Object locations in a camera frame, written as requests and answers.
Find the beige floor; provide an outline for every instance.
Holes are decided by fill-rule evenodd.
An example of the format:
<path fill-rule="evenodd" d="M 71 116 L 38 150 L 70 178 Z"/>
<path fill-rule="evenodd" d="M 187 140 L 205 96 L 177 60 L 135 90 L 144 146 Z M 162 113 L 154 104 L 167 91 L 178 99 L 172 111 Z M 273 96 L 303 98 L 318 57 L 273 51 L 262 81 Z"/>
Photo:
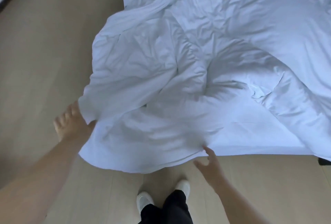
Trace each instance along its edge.
<path fill-rule="evenodd" d="M 91 74 L 91 44 L 122 0 L 13 0 L 0 13 L 0 187 L 56 144 L 52 119 Z M 330 223 L 331 168 L 311 156 L 220 157 L 227 177 L 274 223 Z M 195 223 L 228 223 L 192 162 L 152 174 L 101 170 L 77 159 L 45 223 L 137 223 L 135 197 L 161 205 L 187 176 Z"/>

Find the pant leg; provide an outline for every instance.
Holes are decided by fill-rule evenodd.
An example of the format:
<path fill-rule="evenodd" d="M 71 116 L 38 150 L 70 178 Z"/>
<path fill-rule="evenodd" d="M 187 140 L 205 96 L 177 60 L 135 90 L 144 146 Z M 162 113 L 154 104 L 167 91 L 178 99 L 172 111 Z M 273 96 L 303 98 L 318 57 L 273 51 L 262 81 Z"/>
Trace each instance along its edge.
<path fill-rule="evenodd" d="M 139 222 L 139 224 L 159 224 L 161 213 L 161 209 L 152 204 L 148 204 L 140 213 L 141 222 Z"/>
<path fill-rule="evenodd" d="M 163 204 L 162 224 L 193 224 L 183 191 L 173 191 Z"/>

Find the white sneaker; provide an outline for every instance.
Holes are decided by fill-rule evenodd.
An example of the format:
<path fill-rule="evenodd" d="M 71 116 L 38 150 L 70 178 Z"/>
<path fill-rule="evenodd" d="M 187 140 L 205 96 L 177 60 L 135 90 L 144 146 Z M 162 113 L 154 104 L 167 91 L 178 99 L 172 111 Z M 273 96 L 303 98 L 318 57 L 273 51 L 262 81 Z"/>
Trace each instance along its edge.
<path fill-rule="evenodd" d="M 141 211 L 144 209 L 144 207 L 146 207 L 148 204 L 154 205 L 154 201 L 153 201 L 152 197 L 149 195 L 149 193 L 141 192 L 140 194 L 138 194 L 137 207 L 138 207 L 139 213 L 141 213 Z"/>
<path fill-rule="evenodd" d="M 177 183 L 175 190 L 181 190 L 186 196 L 186 200 L 188 199 L 188 196 L 190 195 L 190 183 L 188 180 L 181 180 L 180 182 Z"/>

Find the bed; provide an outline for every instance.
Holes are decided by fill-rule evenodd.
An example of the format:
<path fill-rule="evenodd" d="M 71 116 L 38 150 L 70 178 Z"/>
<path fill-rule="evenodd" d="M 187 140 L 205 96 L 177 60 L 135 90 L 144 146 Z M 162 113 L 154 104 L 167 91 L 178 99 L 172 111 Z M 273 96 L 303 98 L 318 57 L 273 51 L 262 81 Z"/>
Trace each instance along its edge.
<path fill-rule="evenodd" d="M 331 160 L 328 0 L 124 0 L 93 42 L 88 163 L 149 173 L 205 155 Z"/>

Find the white duvet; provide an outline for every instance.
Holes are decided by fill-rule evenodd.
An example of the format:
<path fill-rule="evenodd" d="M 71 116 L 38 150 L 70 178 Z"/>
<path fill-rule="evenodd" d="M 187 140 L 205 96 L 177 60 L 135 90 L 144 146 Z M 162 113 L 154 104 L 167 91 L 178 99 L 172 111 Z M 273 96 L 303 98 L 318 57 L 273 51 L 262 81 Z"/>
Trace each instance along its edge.
<path fill-rule="evenodd" d="M 327 0 L 124 0 L 79 99 L 90 164 L 153 172 L 203 155 L 331 160 Z"/>

